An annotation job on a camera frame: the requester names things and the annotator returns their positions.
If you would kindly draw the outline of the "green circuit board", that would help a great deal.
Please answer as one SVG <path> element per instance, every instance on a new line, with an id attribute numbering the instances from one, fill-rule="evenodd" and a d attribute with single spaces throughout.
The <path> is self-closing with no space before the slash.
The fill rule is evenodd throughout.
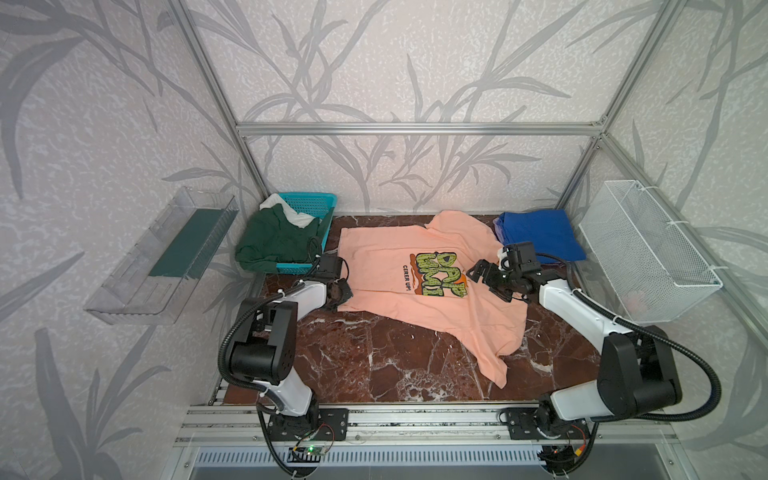
<path id="1" fill-rule="evenodd" d="M 332 444 L 327 443 L 323 445 L 310 444 L 308 446 L 294 445 L 290 450 L 291 459 L 300 463 L 317 463 L 325 458 L 330 450 Z"/>

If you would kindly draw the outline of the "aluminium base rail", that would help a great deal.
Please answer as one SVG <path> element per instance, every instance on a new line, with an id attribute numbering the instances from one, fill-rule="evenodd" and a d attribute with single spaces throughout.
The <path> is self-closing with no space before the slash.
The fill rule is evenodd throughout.
<path id="1" fill-rule="evenodd" d="M 672 426 L 639 420 L 608 422 L 596 433 L 586 420 L 563 433 L 542 434 L 531 402 L 323 404 L 320 430 L 331 448 L 320 466 L 529 466 L 541 463 L 547 447 L 580 449 L 627 468 L 626 461 L 598 452 L 601 444 L 626 446 L 637 458 L 644 447 L 650 463 L 670 479 L 696 476 Z M 188 409 L 162 476 L 188 479 L 197 467 L 272 467 L 269 450 L 292 458 L 298 435 L 278 427 L 254 405 Z"/>

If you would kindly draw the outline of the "teal plastic laundry basket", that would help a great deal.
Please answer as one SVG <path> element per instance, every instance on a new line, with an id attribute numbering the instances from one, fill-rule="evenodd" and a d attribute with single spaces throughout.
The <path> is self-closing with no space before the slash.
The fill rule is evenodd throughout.
<path id="1" fill-rule="evenodd" d="M 319 192 L 285 192 L 280 193 L 280 197 L 297 213 L 310 215 L 313 220 L 305 227 L 308 240 L 306 260 L 278 262 L 276 269 L 279 274 L 305 275 L 325 251 L 337 197 Z"/>

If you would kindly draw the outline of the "dark green t-shirt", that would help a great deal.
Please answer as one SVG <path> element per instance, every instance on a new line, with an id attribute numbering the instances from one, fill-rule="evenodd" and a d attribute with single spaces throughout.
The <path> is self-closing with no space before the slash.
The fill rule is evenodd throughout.
<path id="1" fill-rule="evenodd" d="M 278 274 L 278 262 L 306 260 L 305 233 L 305 228 L 286 220 L 280 205 L 259 210 L 246 225 L 235 249 L 235 260 L 246 271 Z"/>

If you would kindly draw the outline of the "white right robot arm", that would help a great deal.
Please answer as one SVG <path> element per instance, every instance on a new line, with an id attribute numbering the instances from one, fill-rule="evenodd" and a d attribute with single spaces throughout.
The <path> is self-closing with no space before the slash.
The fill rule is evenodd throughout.
<path id="1" fill-rule="evenodd" d="M 624 327 L 618 317 L 572 287 L 556 269 L 502 270 L 478 261 L 466 276 L 504 301 L 533 296 L 581 334 L 600 354 L 597 377 L 556 390 L 542 408 L 560 421 L 638 418 L 682 400 L 673 349 L 666 334 L 650 327 Z"/>

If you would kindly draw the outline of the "pink graphic t-shirt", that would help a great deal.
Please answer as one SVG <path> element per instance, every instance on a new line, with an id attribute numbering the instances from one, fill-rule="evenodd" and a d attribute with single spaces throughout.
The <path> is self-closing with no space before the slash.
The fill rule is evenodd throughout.
<path id="1" fill-rule="evenodd" d="M 443 211 L 424 226 L 344 228 L 338 254 L 350 269 L 352 297 L 340 308 L 450 334 L 503 388 L 503 359 L 522 344 L 528 307 L 467 276 L 480 260 L 496 262 L 501 247 L 488 225 L 460 211 Z"/>

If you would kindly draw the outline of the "purple folded t-shirt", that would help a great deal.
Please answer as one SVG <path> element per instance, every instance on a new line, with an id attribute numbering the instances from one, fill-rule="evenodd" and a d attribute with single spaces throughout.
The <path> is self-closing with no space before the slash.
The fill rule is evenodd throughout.
<path id="1" fill-rule="evenodd" d="M 493 229 L 495 236 L 497 240 L 502 244 L 505 245 L 505 237 L 504 237 L 504 230 L 503 230 L 503 220 L 501 217 L 496 217 L 493 220 Z"/>

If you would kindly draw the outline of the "clear plastic wall shelf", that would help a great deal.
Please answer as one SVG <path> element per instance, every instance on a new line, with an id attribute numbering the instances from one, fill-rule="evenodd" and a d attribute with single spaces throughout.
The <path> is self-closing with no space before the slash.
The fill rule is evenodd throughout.
<path id="1" fill-rule="evenodd" d="M 239 213 L 233 194 L 180 188 L 87 300 L 109 325 L 172 325 Z"/>

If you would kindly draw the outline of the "blue folded t-shirt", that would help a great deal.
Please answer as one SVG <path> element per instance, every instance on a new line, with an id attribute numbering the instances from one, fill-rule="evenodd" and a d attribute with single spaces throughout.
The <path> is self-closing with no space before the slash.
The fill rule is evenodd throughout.
<path id="1" fill-rule="evenodd" d="M 505 212 L 498 217 L 503 220 L 505 245 L 532 242 L 538 253 L 537 259 L 542 264 L 554 264 L 556 260 L 541 256 L 541 253 L 569 262 L 583 261 L 587 258 L 575 238 L 564 210 Z"/>

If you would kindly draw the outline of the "white t-shirt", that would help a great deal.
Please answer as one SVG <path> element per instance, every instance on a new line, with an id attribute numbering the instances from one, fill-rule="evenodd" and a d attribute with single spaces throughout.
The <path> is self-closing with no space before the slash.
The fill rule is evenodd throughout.
<path id="1" fill-rule="evenodd" d="M 287 201 L 278 193 L 271 194 L 268 198 L 266 198 L 260 205 L 259 209 L 271 209 L 275 208 L 277 205 L 280 205 L 283 210 L 283 214 L 286 218 L 286 220 L 298 227 L 298 228 L 306 228 L 309 226 L 313 220 L 315 220 L 315 217 L 307 214 L 298 212 L 293 207 L 291 207 Z"/>

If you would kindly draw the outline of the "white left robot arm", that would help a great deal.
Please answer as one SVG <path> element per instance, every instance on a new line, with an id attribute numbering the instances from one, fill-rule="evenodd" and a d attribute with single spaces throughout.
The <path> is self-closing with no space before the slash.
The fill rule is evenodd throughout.
<path id="1" fill-rule="evenodd" d="M 345 279 L 311 279 L 270 297 L 243 301 L 219 347 L 221 377 L 264 395 L 276 414 L 314 421 L 318 416 L 316 395 L 294 368 L 298 321 L 318 309 L 334 310 L 351 298 Z"/>

